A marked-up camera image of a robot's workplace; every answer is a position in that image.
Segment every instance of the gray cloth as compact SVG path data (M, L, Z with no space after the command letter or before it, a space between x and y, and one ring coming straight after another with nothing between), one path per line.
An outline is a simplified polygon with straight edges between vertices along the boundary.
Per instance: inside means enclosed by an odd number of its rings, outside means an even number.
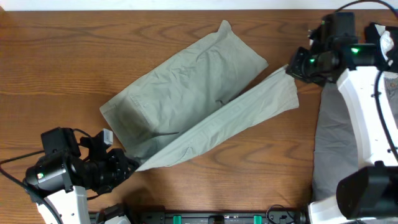
M138 170L172 166L298 107L294 80L284 68L233 100L267 66L223 21L218 32L175 54L100 110L127 156L143 164Z
M398 80L386 79L385 82L390 107L398 123ZM358 153L348 109L337 86L328 83L322 91L315 135L313 200L336 194L338 182L357 170Z

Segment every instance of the wooden table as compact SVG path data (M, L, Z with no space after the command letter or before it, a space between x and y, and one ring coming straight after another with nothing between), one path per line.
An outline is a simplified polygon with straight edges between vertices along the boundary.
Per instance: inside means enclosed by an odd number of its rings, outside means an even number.
M210 32L223 19L269 63L250 86L307 46L308 28L331 11L90 11L0 14L0 159L42 149L57 126L96 134L99 108L140 76ZM394 24L387 11L358 11ZM266 210L310 201L321 89L297 82L300 108L287 111L188 162L135 173L90 210L125 201L134 208ZM38 156L6 164L18 179ZM0 177L0 222L43 223L29 196Z

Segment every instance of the white panel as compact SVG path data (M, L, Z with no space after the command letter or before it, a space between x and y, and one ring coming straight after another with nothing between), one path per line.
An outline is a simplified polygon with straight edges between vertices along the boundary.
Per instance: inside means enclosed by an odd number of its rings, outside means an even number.
M354 0L0 0L6 11L337 9ZM386 0L398 7L397 0ZM365 2L350 9L384 9Z

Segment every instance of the green light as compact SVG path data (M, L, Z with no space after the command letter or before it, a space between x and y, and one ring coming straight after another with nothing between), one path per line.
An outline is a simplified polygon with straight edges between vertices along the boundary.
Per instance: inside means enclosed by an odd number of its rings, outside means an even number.
M351 51L352 51L354 54L358 54L358 52L359 52L359 49L352 48L352 49L351 49Z

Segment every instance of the white background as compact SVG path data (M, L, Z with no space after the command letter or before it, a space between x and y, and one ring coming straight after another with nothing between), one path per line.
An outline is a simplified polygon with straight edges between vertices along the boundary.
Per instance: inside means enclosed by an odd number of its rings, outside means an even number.
M30 10L227 10L227 9L337 9L354 0L0 0L6 11ZM398 0L385 0L395 8ZM350 9L384 9L360 3Z

